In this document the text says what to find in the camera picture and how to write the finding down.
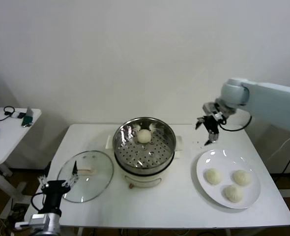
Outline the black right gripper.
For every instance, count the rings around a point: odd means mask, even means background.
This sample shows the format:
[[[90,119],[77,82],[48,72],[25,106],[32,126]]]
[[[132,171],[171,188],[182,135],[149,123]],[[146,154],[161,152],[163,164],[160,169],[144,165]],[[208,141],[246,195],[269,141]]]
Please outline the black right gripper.
[[[218,121],[213,116],[204,116],[197,118],[195,129],[197,130],[202,124],[204,124],[206,130],[209,132],[208,140],[204,146],[215,143],[219,137]]]

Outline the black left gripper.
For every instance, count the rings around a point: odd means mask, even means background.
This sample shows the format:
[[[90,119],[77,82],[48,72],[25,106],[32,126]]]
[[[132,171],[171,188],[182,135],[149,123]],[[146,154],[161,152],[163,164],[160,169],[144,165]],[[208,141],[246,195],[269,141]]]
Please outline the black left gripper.
[[[77,162],[75,161],[72,176],[70,179],[64,180],[52,180],[47,181],[51,166],[51,161],[47,164],[43,173],[38,176],[38,181],[42,189],[42,193],[46,196],[43,208],[40,210],[40,214],[54,213],[61,214],[60,203],[64,194],[69,192],[69,188],[78,181],[78,169]]]

